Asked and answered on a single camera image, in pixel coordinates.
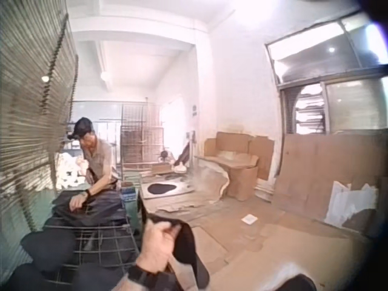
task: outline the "concrete floor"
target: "concrete floor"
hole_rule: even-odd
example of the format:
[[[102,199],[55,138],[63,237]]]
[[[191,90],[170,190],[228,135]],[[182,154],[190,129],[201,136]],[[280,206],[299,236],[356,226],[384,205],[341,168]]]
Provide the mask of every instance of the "concrete floor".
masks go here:
[[[258,220],[247,225],[241,221],[247,214]],[[338,290],[369,247],[362,236],[287,213],[257,197],[245,202],[224,198],[173,216],[193,228],[198,255],[211,274],[210,290],[216,291],[275,290],[299,273],[318,290]]]

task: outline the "black cap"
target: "black cap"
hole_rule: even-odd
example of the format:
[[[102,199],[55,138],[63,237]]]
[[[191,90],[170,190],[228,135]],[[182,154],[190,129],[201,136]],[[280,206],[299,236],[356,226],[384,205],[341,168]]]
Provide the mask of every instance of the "black cap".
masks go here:
[[[68,135],[68,139],[80,139],[83,138],[86,133],[90,133],[93,131],[93,124],[90,119],[86,117],[82,117],[79,121],[74,125],[74,131],[71,135]]]

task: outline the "gray shirt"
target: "gray shirt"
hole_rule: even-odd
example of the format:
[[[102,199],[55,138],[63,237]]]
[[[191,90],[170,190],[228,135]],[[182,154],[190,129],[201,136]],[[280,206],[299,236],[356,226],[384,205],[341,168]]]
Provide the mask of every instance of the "gray shirt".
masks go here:
[[[97,145],[93,154],[87,149],[82,149],[82,151],[84,152],[84,159],[89,163],[89,169],[95,175],[94,183],[104,176],[104,169],[106,168],[112,170],[111,183],[117,181],[119,176],[112,158],[112,147],[107,141],[97,138]]]

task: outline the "white paper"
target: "white paper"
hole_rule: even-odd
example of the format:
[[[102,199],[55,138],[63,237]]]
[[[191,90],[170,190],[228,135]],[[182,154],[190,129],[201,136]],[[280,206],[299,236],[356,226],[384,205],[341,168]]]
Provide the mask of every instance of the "white paper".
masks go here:
[[[253,224],[256,220],[257,220],[257,217],[253,216],[252,214],[248,214],[242,219],[242,221],[244,221],[248,225]]]
[[[329,210],[325,222],[333,226],[342,227],[345,221],[364,209],[376,209],[378,191],[376,187],[365,184],[361,190],[350,191],[334,181]]]

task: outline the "workshop room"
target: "workshop room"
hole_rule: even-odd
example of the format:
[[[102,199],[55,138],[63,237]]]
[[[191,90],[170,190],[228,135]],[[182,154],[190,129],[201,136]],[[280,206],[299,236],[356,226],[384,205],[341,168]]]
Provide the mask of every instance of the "workshop room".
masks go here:
[[[385,290],[367,2],[2,0],[0,290]]]

